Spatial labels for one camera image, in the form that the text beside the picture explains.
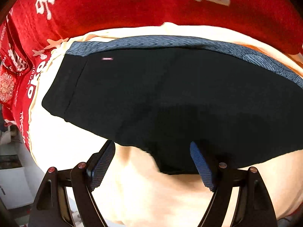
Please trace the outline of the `white cabinet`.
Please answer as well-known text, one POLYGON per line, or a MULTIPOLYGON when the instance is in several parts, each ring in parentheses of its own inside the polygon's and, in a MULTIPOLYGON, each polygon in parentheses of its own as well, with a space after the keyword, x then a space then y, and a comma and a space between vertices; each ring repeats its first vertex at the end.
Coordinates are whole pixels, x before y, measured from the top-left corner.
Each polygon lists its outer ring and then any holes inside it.
POLYGON ((8 210, 33 203, 24 167, 17 155, 1 155, 1 200, 8 210))

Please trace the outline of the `red blanket with white characters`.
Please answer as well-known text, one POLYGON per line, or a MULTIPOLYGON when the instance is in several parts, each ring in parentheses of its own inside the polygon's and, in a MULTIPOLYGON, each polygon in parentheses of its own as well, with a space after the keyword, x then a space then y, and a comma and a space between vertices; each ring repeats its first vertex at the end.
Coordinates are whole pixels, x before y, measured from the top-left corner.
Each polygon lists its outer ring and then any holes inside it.
POLYGON ((26 147, 37 81, 53 49, 93 31, 155 26, 191 26, 245 46, 262 42, 302 75, 302 0, 17 0, 1 22, 1 60, 15 85, 4 117, 26 147))

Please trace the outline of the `black pants with blue waistband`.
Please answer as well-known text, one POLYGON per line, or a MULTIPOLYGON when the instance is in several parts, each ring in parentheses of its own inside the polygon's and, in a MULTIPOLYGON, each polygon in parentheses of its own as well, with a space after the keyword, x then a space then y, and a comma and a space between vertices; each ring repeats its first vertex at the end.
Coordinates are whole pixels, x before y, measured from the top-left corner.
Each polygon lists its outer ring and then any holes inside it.
POLYGON ((236 168, 302 149, 302 79, 232 43, 182 36, 74 42, 42 100, 53 116, 195 174, 190 143, 236 168))

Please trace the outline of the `peach cloth cover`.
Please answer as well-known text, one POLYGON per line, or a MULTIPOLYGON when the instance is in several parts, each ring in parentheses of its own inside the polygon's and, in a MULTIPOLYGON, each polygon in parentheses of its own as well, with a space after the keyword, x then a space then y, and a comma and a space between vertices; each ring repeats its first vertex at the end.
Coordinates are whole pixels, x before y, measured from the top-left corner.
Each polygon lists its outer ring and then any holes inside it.
MULTIPOLYGON (((108 29, 76 37, 77 41, 109 42, 139 35, 180 35, 230 42, 254 48, 302 75, 302 55, 283 54, 247 35, 213 26, 161 26, 108 29)), ((51 86, 73 39, 57 40, 48 63, 40 67, 35 99, 30 107, 31 155, 42 171, 59 170, 87 160, 105 139, 50 115, 41 102, 51 86)), ((277 218, 296 212, 302 204, 302 151, 257 165, 271 196, 277 218)), ((116 147, 115 157, 94 198, 104 218, 126 226, 196 226, 212 193, 198 175, 169 176, 159 172, 153 158, 133 148, 116 147)))

